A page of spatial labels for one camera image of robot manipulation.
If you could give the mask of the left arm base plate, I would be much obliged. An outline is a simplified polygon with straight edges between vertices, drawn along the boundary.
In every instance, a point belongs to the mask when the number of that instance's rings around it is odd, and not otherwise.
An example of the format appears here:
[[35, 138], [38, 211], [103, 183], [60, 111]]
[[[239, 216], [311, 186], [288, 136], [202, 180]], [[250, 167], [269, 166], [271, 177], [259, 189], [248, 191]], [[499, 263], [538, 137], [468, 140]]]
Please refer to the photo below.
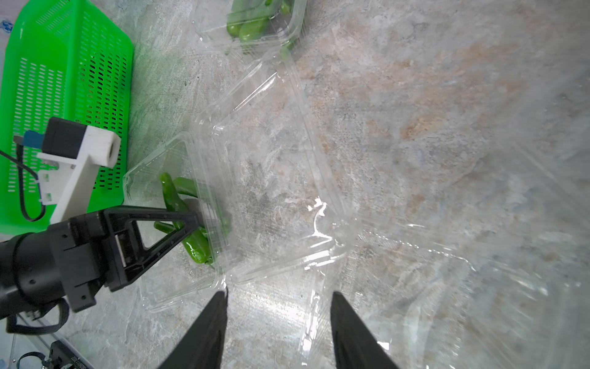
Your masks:
[[47, 354], [29, 351], [18, 356], [14, 368], [73, 368], [90, 369], [94, 366], [64, 341], [52, 342]]

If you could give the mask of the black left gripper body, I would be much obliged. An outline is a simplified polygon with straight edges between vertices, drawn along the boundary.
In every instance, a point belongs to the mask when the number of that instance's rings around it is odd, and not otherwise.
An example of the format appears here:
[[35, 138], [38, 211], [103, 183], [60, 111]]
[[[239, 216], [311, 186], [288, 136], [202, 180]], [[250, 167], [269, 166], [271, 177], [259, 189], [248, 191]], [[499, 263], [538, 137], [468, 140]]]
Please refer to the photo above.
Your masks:
[[96, 305], [98, 291], [124, 287], [124, 265], [118, 234], [124, 229], [120, 211], [81, 215], [47, 228], [49, 247], [69, 307], [78, 313]]

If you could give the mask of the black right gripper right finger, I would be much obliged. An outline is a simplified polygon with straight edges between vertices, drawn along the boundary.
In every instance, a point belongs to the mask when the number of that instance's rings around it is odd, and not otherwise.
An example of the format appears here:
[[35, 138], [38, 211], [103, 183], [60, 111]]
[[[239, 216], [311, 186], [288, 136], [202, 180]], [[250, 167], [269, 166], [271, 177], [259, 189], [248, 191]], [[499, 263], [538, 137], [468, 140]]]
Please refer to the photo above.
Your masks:
[[398, 369], [341, 292], [333, 292], [330, 325], [336, 368]]

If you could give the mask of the clear pepper container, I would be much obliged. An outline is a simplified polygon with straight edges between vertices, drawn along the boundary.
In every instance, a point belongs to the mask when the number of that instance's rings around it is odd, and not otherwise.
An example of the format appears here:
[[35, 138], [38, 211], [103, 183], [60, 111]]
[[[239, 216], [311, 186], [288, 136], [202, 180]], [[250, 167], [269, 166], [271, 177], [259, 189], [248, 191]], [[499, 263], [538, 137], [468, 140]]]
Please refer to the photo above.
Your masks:
[[307, 1], [196, 1], [191, 24], [204, 52], [263, 55], [291, 50], [304, 30]]
[[149, 311], [347, 252], [341, 196], [290, 56], [255, 61], [186, 131], [130, 169], [126, 203], [162, 207], [162, 173], [187, 179], [213, 262], [197, 264], [176, 247], [139, 279]]

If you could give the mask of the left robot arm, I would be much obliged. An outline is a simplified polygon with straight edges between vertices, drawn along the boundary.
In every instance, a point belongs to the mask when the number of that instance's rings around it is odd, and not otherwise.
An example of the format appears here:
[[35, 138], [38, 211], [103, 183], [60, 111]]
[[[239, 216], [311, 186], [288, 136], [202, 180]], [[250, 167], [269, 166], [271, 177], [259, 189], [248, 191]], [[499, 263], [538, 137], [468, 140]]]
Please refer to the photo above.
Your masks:
[[135, 283], [200, 226], [194, 212], [118, 206], [17, 235], [1, 244], [1, 317], [56, 307], [67, 320], [102, 287]]

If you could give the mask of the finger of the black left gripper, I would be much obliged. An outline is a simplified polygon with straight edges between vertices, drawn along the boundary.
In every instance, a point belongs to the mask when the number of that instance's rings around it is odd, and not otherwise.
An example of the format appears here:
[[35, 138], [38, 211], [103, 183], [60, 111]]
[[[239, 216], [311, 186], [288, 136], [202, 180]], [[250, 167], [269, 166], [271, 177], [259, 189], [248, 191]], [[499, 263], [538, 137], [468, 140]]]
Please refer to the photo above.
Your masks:
[[105, 285], [111, 292], [135, 283], [202, 226], [196, 212], [118, 206], [104, 210]]

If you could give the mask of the green plastic basket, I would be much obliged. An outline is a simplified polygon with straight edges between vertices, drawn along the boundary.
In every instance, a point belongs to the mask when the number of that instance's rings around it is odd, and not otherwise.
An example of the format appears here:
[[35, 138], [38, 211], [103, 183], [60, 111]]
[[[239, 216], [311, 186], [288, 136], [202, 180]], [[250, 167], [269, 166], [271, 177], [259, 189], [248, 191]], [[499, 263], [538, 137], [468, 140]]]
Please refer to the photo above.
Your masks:
[[15, 135], [44, 132], [52, 117], [128, 138], [134, 48], [130, 38], [90, 1], [30, 1], [6, 47], [1, 92], [1, 231], [41, 232], [43, 208], [32, 173], [43, 169], [26, 149], [12, 162]]

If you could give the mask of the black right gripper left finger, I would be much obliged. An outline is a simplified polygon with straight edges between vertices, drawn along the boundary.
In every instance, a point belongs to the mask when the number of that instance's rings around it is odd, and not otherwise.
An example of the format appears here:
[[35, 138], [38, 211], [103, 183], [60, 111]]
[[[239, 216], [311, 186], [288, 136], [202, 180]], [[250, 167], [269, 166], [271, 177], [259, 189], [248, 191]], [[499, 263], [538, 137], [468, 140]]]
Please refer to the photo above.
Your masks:
[[226, 291], [216, 292], [159, 368], [219, 369], [227, 330]]

